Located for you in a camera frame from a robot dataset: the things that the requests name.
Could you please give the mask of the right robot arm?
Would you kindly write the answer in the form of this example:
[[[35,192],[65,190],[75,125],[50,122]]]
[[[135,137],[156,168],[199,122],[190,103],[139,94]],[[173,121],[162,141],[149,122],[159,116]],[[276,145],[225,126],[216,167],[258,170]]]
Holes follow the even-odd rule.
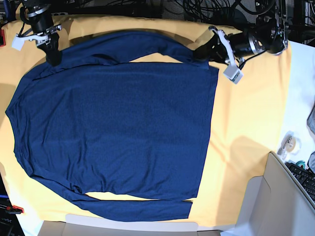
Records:
[[[58,31],[61,25],[55,25],[52,19],[51,0],[22,0],[20,18],[23,23],[30,25],[36,47],[46,54],[46,61],[51,66],[61,63],[62,53],[59,51]]]

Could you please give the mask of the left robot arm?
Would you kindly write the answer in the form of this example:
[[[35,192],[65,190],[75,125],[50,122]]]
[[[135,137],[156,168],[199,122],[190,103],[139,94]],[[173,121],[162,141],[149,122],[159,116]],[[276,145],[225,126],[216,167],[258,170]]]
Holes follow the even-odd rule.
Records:
[[[217,23],[224,23],[239,30],[227,34],[209,26],[212,38],[193,51],[195,59],[214,61],[242,67],[246,61],[263,53],[279,55],[288,47],[287,2],[285,0],[257,0],[255,23],[247,23],[236,13],[235,7],[222,11]]]

